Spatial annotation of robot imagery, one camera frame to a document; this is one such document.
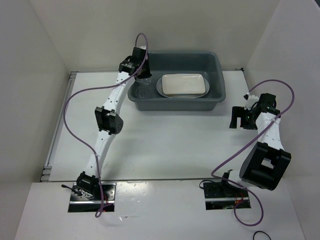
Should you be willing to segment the clear glass cup front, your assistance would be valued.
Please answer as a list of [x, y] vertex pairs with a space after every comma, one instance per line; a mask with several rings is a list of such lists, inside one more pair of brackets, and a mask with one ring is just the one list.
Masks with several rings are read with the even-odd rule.
[[146, 78], [138, 78], [138, 77], [136, 77], [135, 81], [138, 84], [142, 85], [142, 86], [147, 86], [152, 82], [152, 78], [151, 77], [146, 77]]

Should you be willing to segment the clear glass cup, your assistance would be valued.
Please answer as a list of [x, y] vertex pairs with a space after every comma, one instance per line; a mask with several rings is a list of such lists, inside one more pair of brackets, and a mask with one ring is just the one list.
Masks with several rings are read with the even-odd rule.
[[152, 82], [152, 78], [151, 77], [146, 77], [146, 78], [138, 78], [138, 77], [136, 77], [135, 81], [138, 84], [142, 85], [142, 86], [147, 86]]
[[138, 99], [150, 99], [152, 97], [152, 91], [150, 91], [148, 87], [138, 87], [135, 95]]

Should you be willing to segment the large oval white plate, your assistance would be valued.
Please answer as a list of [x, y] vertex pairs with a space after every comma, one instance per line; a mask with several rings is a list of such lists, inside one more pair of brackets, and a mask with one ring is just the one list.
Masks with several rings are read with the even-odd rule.
[[[156, 89], [157, 89], [157, 91], [158, 91], [158, 93], [163, 93], [163, 91], [162, 91], [162, 84], [161, 84], [161, 78], [157, 81], [157, 83], [156, 83]], [[204, 78], [204, 81], [205, 81], [205, 87], [206, 87], [206, 93], [208, 93], [209, 92], [209, 90], [210, 90], [210, 84], [209, 84], [209, 82]]]

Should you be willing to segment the rectangular white plate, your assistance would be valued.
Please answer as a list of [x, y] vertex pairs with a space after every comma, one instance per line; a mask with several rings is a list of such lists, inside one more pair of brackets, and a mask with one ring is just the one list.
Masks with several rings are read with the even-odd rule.
[[161, 77], [165, 95], [200, 95], [206, 92], [205, 79], [198, 73], [165, 74]]
[[201, 98], [203, 96], [205, 96], [207, 93], [203, 93], [203, 94], [172, 94], [172, 95], [167, 95], [164, 93], [159, 93], [160, 95], [162, 95], [165, 98]]

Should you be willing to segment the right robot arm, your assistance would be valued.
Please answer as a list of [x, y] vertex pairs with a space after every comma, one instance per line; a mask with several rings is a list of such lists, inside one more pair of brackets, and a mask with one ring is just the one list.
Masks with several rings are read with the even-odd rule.
[[250, 93], [244, 95], [245, 106], [234, 106], [231, 112], [231, 129], [240, 127], [246, 130], [257, 130], [258, 133], [269, 125], [272, 126], [263, 133], [244, 160], [236, 182], [273, 191], [283, 177], [290, 161], [291, 154], [284, 150], [280, 139], [280, 118], [276, 116], [276, 96], [262, 93], [259, 97]]

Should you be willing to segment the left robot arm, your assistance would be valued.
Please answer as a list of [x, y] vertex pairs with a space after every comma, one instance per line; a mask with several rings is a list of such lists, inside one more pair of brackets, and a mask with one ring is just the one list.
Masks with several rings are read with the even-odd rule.
[[150, 78], [148, 50], [146, 46], [134, 47], [132, 54], [123, 60], [118, 69], [115, 87], [105, 103], [94, 110], [98, 136], [93, 147], [94, 153], [76, 180], [76, 186], [88, 200], [104, 197], [99, 179], [108, 149], [124, 126], [119, 113], [125, 96], [136, 79]]

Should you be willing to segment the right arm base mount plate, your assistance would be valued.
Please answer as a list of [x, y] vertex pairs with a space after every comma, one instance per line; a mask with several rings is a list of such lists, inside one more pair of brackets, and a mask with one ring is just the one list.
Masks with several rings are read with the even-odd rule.
[[206, 210], [250, 209], [251, 203], [246, 190], [225, 181], [202, 180], [199, 187], [203, 190]]

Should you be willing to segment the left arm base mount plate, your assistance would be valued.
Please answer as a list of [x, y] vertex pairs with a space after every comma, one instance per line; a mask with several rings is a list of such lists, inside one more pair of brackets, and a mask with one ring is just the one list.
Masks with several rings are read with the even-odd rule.
[[[116, 184], [102, 184], [103, 189], [103, 212], [114, 212], [115, 210], [115, 195]], [[97, 196], [90, 193], [85, 193], [77, 188], [76, 183], [72, 185], [72, 192], [69, 198], [68, 212], [69, 213], [89, 213], [96, 212], [101, 206], [101, 194], [98, 187]]]

